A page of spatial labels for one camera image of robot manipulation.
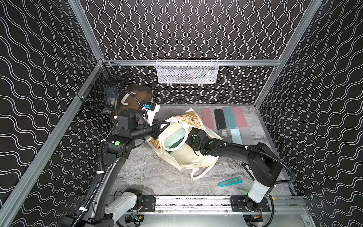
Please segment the white pencil case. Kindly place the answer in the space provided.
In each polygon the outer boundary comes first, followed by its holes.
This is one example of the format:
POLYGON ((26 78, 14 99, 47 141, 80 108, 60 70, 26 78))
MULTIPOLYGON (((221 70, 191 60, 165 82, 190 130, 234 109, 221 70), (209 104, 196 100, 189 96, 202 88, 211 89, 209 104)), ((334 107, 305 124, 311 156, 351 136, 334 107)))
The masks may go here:
POLYGON ((186 137, 186 131, 184 129, 180 129, 169 135, 164 140, 164 148, 167 149, 177 147, 179 149, 185 143, 186 137))

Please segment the cream canvas tote bag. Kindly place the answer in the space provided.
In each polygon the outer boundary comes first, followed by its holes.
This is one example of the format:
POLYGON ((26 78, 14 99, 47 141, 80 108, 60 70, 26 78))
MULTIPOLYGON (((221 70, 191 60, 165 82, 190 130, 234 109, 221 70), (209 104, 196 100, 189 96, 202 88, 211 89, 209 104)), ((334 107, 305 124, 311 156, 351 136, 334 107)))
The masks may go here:
POLYGON ((166 122, 169 125, 158 139, 150 137, 147 143, 161 159, 177 169, 191 169, 191 179, 201 179, 218 161, 218 155, 208 152, 223 141, 222 137, 205 126, 192 108, 166 122))

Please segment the green pencil case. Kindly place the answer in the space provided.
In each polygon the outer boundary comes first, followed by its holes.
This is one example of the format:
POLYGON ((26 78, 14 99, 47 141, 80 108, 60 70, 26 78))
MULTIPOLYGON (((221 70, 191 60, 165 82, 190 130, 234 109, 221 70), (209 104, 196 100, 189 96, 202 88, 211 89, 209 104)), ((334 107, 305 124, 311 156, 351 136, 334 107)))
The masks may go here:
POLYGON ((174 151, 176 151, 176 150, 178 150, 178 148, 177 148, 177 147, 175 147, 175 148, 167 148, 167 149, 166 149, 166 152, 168 152, 168 153, 172 153, 172 152, 174 152, 174 151))

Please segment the pink pencil case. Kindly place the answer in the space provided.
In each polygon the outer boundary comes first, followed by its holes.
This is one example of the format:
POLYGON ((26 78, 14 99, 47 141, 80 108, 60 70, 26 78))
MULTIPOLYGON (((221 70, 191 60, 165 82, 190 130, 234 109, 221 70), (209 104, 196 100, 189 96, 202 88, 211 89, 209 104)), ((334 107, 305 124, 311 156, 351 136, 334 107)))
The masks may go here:
POLYGON ((240 107, 233 107, 232 112, 238 128, 247 128, 248 124, 244 116, 244 112, 240 107))
POLYGON ((212 112, 208 108, 201 109, 201 115, 202 115, 202 121, 206 127, 208 127, 211 130, 215 130, 215 124, 213 121, 212 112))

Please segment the black pencil case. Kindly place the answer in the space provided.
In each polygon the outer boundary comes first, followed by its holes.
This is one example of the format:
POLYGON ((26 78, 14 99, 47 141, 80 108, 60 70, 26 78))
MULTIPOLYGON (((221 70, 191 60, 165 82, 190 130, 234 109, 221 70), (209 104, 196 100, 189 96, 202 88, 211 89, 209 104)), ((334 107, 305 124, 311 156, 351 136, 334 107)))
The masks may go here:
POLYGON ((215 121, 217 129, 227 129, 224 112, 222 109, 214 110, 215 121))

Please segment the teal translucent pencil case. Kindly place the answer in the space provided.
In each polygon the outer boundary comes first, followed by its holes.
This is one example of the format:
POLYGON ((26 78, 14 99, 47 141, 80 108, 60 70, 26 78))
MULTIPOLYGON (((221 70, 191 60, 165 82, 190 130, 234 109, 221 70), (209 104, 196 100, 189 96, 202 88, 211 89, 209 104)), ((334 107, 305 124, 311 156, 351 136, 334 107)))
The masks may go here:
POLYGON ((236 129, 237 124, 235 121, 235 117, 233 115, 233 110, 231 107, 224 107, 223 108, 223 114, 226 122, 226 127, 228 129, 236 129))

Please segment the translucent clear pencil case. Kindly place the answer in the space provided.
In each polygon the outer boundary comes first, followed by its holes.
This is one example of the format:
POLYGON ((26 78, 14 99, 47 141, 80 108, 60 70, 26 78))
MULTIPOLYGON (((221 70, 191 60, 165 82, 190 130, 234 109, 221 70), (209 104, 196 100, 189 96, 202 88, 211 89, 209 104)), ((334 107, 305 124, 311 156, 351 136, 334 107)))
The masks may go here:
POLYGON ((249 146, 255 144, 252 133, 248 127, 240 128, 239 131, 241 134, 243 145, 249 146))

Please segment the teal utility knife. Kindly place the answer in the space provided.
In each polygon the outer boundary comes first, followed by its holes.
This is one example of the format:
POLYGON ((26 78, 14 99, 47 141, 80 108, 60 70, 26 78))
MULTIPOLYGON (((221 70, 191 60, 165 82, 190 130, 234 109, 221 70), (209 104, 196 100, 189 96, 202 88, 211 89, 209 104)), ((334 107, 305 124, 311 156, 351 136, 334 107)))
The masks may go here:
POLYGON ((220 183, 218 183, 219 187, 226 187, 226 186, 230 186, 230 185, 234 185, 234 184, 240 184, 243 183, 243 180, 241 179, 241 177, 235 177, 229 180, 225 180, 222 181, 220 183))

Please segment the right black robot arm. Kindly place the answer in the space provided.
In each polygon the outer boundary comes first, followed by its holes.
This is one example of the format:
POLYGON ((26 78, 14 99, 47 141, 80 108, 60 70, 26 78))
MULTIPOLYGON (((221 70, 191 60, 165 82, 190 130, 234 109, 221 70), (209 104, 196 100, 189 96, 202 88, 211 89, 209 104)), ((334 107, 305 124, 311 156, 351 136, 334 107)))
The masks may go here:
POLYGON ((211 138, 203 130, 192 129, 186 143, 202 156, 227 157, 247 163, 254 183, 247 193, 247 201, 261 203, 270 188, 277 184, 293 183, 296 176, 264 143, 241 145, 211 138))

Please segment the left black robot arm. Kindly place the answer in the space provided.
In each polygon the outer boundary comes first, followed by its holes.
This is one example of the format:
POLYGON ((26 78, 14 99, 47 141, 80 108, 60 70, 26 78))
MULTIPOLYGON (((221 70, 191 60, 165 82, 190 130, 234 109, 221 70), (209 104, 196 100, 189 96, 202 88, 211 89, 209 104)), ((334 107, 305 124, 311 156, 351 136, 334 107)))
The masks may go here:
POLYGON ((121 90, 114 100, 114 125, 98 148, 99 168, 80 207, 65 216, 63 227, 113 227, 121 226, 119 219, 128 211, 142 209, 142 193, 126 190, 120 198, 108 203, 114 182, 126 163, 131 151, 138 146, 136 140, 148 137, 158 139, 169 126, 168 122, 155 119, 159 106, 144 105, 127 90, 121 90))

